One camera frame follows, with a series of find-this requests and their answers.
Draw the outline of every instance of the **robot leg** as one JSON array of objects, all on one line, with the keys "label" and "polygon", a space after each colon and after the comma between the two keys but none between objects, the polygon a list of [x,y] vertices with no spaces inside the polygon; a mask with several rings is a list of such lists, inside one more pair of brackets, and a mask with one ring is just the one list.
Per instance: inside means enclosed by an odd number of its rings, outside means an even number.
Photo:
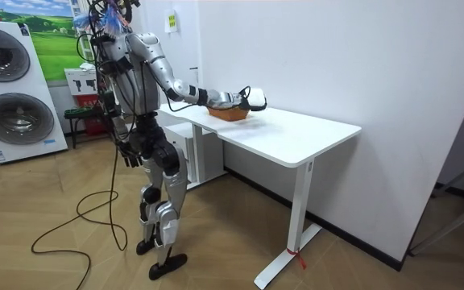
[{"label": "robot leg", "polygon": [[153,158],[143,159],[144,171],[150,179],[150,184],[141,188],[139,193],[139,222],[143,226],[143,240],[137,244],[135,252],[144,255],[155,246],[154,231],[157,223],[156,208],[160,203],[160,189],[162,187],[162,168]]},{"label": "robot leg", "polygon": [[187,165],[184,152],[178,145],[173,144],[173,146],[176,149],[180,167],[173,175],[168,175],[166,172],[163,174],[169,200],[161,202],[156,210],[158,222],[155,229],[155,248],[158,257],[157,264],[150,268],[151,280],[157,280],[187,262],[186,254],[171,256],[171,249],[176,241],[180,211],[187,192]]}]

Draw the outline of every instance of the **humanoid robot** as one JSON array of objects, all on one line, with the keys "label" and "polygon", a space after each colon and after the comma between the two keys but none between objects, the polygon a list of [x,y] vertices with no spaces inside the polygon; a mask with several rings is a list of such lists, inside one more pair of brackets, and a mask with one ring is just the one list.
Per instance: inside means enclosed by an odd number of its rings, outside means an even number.
[{"label": "humanoid robot", "polygon": [[[91,5],[93,12],[99,2]],[[120,14],[129,23],[130,3],[125,1],[124,5],[126,9],[119,7]],[[89,17],[97,18],[97,14],[89,13]],[[152,33],[135,34],[126,27],[125,33],[108,35],[102,33],[103,30],[91,28],[96,35],[91,43],[96,48],[97,74],[100,79],[98,84],[103,81],[109,87],[109,90],[100,93],[100,100],[107,119],[111,121],[109,123],[113,127],[114,140],[126,165],[135,167],[142,164],[150,181],[139,195],[143,240],[138,243],[136,252],[143,255],[156,248],[158,260],[149,271],[150,279],[156,280],[187,261],[187,255],[171,255],[171,250],[176,241],[188,178],[184,152],[166,140],[162,128],[155,120],[156,111],[160,107],[158,88],[174,102],[182,101],[216,110],[234,107],[264,110],[266,99],[261,89],[246,87],[239,93],[226,93],[197,88],[176,79],[159,39]],[[251,97],[250,100],[261,99],[264,103],[252,106],[248,97]],[[127,129],[123,111],[133,115],[133,130]],[[167,201],[160,200],[163,183],[168,194]]]}]

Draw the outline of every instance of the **green landscape poster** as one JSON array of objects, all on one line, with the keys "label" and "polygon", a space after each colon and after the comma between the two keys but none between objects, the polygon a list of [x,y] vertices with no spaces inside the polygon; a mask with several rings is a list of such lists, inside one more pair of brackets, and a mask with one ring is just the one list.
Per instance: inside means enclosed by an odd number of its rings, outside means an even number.
[{"label": "green landscape poster", "polygon": [[0,21],[25,23],[46,81],[65,79],[64,68],[78,68],[70,0],[0,0]]}]

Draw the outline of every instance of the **black baseboard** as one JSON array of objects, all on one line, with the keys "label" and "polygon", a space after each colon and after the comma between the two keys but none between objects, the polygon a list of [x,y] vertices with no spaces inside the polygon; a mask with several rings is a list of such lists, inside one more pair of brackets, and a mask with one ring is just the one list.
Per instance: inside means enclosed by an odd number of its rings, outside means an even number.
[{"label": "black baseboard", "polygon": [[[434,188],[435,189],[439,189],[440,187],[442,187],[443,184],[442,183],[439,183],[437,182],[435,185],[434,185]],[[463,197],[464,198],[464,189],[461,189],[461,188],[456,188],[456,187],[449,187],[445,190],[446,193],[450,193],[450,194],[453,194],[455,196],[458,196],[458,197]]]},{"label": "black baseboard", "polygon": [[[259,190],[261,193],[266,194],[270,198],[274,199],[275,201],[278,201],[280,204],[285,205],[286,207],[291,209],[292,207],[291,201],[288,201],[287,199],[281,197],[280,195],[263,187],[262,185],[257,184],[252,180],[249,180],[245,176],[242,176],[240,173],[237,173],[228,167],[225,167],[225,171],[227,171],[228,173],[230,173],[232,176],[239,179],[240,181],[250,185],[252,188]],[[310,213],[309,211],[305,213],[305,217],[309,219],[311,222],[314,222],[318,224],[319,226],[321,226],[322,228],[328,230],[332,234],[337,235],[339,238],[342,238],[343,240],[349,242],[353,246],[356,246],[361,251],[364,251],[367,254],[371,255],[372,257],[376,258],[377,260],[387,264],[389,267],[397,271],[400,271],[402,269],[402,266],[404,265],[403,261],[399,261],[391,257],[390,255],[383,253],[381,250],[373,247],[372,245],[368,244],[367,242],[364,242],[363,240],[359,238],[356,238],[352,234],[345,232],[344,230],[338,228],[337,226],[331,224],[330,222],[324,220],[323,218],[318,217],[317,215]]]}]

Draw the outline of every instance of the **white box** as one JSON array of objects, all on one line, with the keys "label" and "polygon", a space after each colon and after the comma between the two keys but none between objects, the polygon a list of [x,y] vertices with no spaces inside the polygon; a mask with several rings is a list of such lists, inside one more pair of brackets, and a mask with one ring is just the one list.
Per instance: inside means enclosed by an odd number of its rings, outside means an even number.
[{"label": "white box", "polygon": [[[196,182],[196,168],[194,160],[193,125],[184,122],[177,125],[164,127],[166,139],[171,143],[178,144],[184,151],[187,162],[188,180]],[[204,169],[203,180],[211,180],[223,174],[223,142],[214,133],[205,129],[203,135]]]},{"label": "white box", "polygon": [[97,93],[96,70],[65,68],[64,71],[73,96]]}]

